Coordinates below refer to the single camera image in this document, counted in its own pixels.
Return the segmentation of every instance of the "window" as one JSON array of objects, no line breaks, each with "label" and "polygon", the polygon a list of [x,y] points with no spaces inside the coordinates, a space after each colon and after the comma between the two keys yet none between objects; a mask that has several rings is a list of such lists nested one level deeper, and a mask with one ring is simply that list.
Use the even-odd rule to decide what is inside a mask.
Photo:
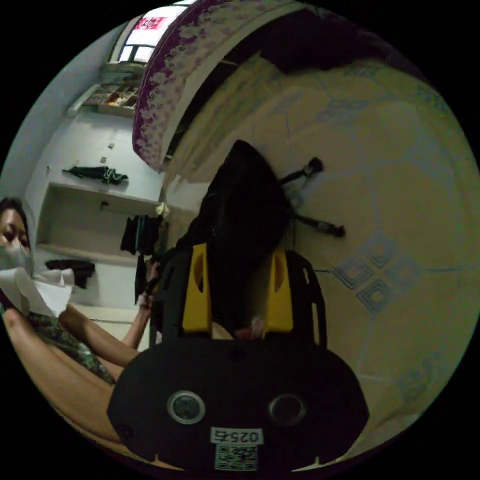
[{"label": "window", "polygon": [[180,0],[132,20],[120,35],[110,62],[146,64],[168,26],[197,0]]}]

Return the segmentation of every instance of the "number label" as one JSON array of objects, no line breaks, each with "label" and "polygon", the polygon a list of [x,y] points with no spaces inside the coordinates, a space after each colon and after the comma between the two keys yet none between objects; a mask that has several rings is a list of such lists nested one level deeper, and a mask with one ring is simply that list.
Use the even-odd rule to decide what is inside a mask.
[{"label": "number label", "polygon": [[221,445],[263,445],[264,435],[261,428],[212,427],[210,442]]}]

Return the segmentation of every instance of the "qr code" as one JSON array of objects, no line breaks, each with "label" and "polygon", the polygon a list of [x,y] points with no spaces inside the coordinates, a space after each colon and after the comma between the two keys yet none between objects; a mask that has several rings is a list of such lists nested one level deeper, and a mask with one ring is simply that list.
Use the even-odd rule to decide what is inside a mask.
[{"label": "qr code", "polygon": [[257,447],[245,445],[217,445],[215,469],[244,472],[257,470]]}]

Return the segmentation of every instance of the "white wall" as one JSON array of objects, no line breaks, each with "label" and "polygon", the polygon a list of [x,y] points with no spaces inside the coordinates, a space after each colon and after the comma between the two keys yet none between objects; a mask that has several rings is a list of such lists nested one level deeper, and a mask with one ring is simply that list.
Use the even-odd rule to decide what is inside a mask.
[{"label": "white wall", "polygon": [[25,117],[0,177],[0,197],[23,196],[42,150],[65,111],[97,82],[101,65],[125,25],[120,25],[77,55],[51,81]]},{"label": "white wall", "polygon": [[[25,193],[36,231],[48,184],[83,185],[97,190],[120,192],[131,197],[158,201],[163,174],[143,162],[132,148],[131,118],[82,112],[76,118],[64,118],[37,162]],[[106,157],[106,163],[100,162]],[[102,185],[62,173],[77,164],[81,167],[107,165],[129,177],[127,185]],[[61,255],[35,251],[35,264],[61,258]],[[96,263],[96,273],[88,281],[87,290],[77,289],[72,301],[118,309],[134,309],[135,267]]]}]

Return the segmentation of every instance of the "hair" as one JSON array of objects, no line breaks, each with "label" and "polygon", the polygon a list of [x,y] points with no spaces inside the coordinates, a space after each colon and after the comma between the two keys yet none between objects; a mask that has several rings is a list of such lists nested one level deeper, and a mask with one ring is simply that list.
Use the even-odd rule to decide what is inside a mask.
[{"label": "hair", "polygon": [[28,238],[28,243],[30,244],[29,224],[27,222],[27,215],[25,213],[22,201],[19,198],[8,196],[2,198],[2,200],[0,200],[0,217],[7,210],[15,210],[20,215],[23,225],[25,225],[25,232],[26,237]]}]

